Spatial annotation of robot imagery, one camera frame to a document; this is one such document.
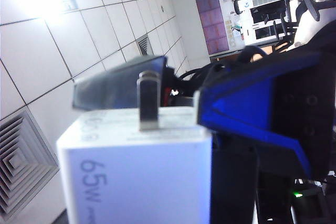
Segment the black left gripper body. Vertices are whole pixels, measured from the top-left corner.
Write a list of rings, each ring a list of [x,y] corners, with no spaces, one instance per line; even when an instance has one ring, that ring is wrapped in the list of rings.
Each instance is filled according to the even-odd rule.
[[[304,45],[320,61],[305,71],[303,135],[312,174],[327,174],[335,125],[335,21],[323,26]]]

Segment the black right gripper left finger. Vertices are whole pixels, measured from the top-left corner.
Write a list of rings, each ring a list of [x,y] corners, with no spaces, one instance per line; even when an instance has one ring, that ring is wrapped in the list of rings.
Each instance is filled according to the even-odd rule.
[[[67,223],[67,209],[52,209],[43,213],[43,223]]]

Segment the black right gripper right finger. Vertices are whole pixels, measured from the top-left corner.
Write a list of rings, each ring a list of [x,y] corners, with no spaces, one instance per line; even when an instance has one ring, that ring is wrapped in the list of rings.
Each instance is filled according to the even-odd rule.
[[[210,223],[252,223],[259,160],[254,146],[212,134]]]

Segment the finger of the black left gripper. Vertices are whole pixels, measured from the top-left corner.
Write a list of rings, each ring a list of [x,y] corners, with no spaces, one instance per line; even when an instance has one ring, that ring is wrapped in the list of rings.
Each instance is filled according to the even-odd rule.
[[[166,56],[138,56],[119,66],[78,81],[72,107],[79,110],[136,108],[137,80],[144,71],[163,75]]]
[[[200,88],[200,125],[256,146],[263,172],[315,179],[330,162],[330,55],[286,52],[232,71]]]

